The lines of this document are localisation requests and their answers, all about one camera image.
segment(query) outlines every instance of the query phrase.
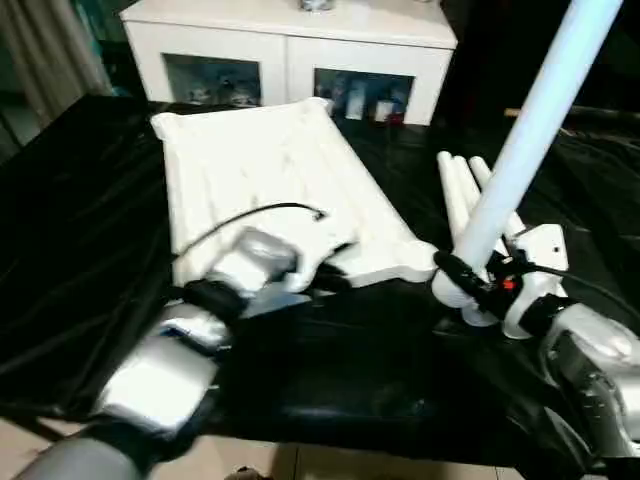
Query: table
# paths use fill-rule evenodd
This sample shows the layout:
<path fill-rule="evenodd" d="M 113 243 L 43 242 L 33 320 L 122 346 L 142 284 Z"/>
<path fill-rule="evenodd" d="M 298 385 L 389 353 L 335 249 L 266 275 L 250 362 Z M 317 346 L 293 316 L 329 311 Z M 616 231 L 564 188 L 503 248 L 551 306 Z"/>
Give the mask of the table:
<path fill-rule="evenodd" d="M 131 314 L 149 272 L 170 281 L 162 149 L 148 118 L 202 108 L 85 97 L 0 168 L 4 414 L 86 418 L 144 326 L 132 328 Z M 442 248 L 450 239 L 435 153 L 491 159 L 506 132 L 339 128 L 416 236 Z M 520 209 L 526 223 L 561 223 L 572 271 L 636 305 L 639 170 L 636 147 L 559 138 Z M 209 431 L 542 467 L 562 478 L 575 459 L 549 433 L 541 406 L 570 412 L 540 383 L 531 351 L 495 330 L 465 328 L 425 286 L 385 282 L 242 325 Z"/>

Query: white pole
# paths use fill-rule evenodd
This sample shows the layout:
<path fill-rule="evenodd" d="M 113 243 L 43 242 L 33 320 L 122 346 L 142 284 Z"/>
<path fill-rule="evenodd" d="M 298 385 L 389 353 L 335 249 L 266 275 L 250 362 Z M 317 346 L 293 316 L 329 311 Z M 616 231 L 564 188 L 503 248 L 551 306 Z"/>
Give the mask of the white pole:
<path fill-rule="evenodd" d="M 478 184 L 474 180 L 473 174 L 471 173 L 471 170 L 469 170 L 469 165 L 467 165 L 467 161 L 464 157 L 456 155 L 453 157 L 453 162 L 455 163 L 456 170 L 458 172 L 458 180 L 462 186 L 462 193 L 464 194 L 464 200 L 467 204 L 467 211 L 469 212 L 469 215 L 472 215 L 473 210 L 476 208 L 476 204 L 480 200 L 480 188 L 478 188 Z M 498 239 L 496 242 L 495 249 L 502 255 L 507 254 L 507 249 L 501 239 Z"/>
<path fill-rule="evenodd" d="M 509 133 L 465 231 L 453 254 L 475 271 L 487 264 L 509 216 L 518 207 L 564 120 L 623 0 L 573 0 Z M 433 293 L 450 307 L 469 303 L 442 272 Z"/>
<path fill-rule="evenodd" d="M 491 180 L 491 169 L 485 163 L 482 157 L 471 157 L 469 159 L 469 165 L 471 166 L 471 170 L 473 174 L 478 179 L 478 183 L 484 190 L 487 188 L 489 184 L 489 180 Z M 523 230 L 525 230 L 525 225 L 522 223 L 520 219 L 520 215 L 518 215 L 515 211 L 509 216 L 509 220 L 507 221 L 507 226 L 504 227 L 504 233 L 507 238 L 513 238 Z"/>
<path fill-rule="evenodd" d="M 440 183 L 444 193 L 444 203 L 447 207 L 449 231 L 454 241 L 464 231 L 469 221 L 469 212 L 465 204 L 462 186 L 458 181 L 455 163 L 449 152 L 438 153 L 438 170 L 440 170 Z"/>

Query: floor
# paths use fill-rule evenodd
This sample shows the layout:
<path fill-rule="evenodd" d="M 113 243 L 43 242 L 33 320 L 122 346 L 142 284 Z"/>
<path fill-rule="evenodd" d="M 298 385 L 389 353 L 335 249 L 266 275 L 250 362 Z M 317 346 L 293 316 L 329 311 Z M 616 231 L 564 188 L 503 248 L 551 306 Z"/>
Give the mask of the floor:
<path fill-rule="evenodd" d="M 72 434 L 78 426 L 46 422 Z M 49 443 L 0 420 L 0 480 L 10 479 Z M 274 480 L 521 480 L 515 471 L 478 465 L 407 460 L 388 455 L 313 445 L 275 445 L 203 437 L 193 450 L 160 466 L 154 480 L 223 480 L 248 466 Z"/>

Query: glass cabinet door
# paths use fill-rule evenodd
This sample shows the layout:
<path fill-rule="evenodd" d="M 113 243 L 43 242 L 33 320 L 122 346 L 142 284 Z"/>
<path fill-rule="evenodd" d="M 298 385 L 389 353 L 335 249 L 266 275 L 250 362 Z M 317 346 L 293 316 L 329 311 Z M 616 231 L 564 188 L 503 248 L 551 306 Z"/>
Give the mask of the glass cabinet door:
<path fill-rule="evenodd" d="M 255 107 L 286 102 L 281 35 L 126 22 L 149 100 Z"/>
<path fill-rule="evenodd" d="M 316 68 L 314 94 L 331 114 L 350 120 L 403 123 L 414 77 Z"/>
<path fill-rule="evenodd" d="M 428 125 L 451 50 L 287 39 L 289 101 L 328 98 L 333 114 L 357 120 Z"/>
<path fill-rule="evenodd" d="M 176 102 L 234 107 L 262 105 L 258 62 L 168 53 L 162 57 Z"/>

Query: red light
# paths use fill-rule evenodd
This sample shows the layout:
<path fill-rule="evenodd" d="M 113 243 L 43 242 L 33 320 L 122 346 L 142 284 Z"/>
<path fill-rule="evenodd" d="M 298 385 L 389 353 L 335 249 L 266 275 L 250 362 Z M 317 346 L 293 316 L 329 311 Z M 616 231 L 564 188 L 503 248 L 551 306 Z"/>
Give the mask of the red light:
<path fill-rule="evenodd" d="M 505 290 L 513 290 L 514 288 L 516 288 L 516 282 L 514 282 L 510 278 L 506 278 L 502 282 L 502 286 L 504 287 Z"/>

